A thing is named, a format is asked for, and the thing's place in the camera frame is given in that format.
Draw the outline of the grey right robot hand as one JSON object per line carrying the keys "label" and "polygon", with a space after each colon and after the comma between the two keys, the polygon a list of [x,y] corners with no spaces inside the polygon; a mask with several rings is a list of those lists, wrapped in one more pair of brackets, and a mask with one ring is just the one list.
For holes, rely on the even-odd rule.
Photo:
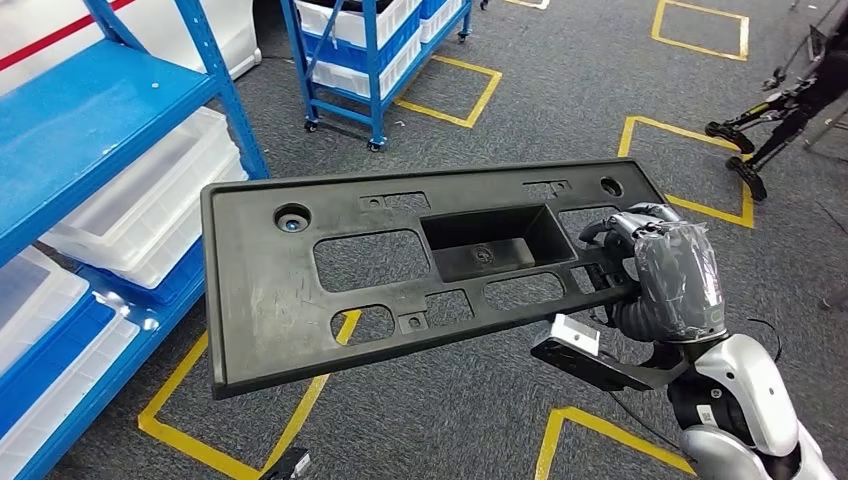
{"label": "grey right robot hand", "polygon": [[605,308],[608,324],[640,342],[703,343],[727,333],[714,249],[702,224],[668,204],[642,202],[588,224],[579,239],[605,234],[606,249],[634,259],[639,293]]}

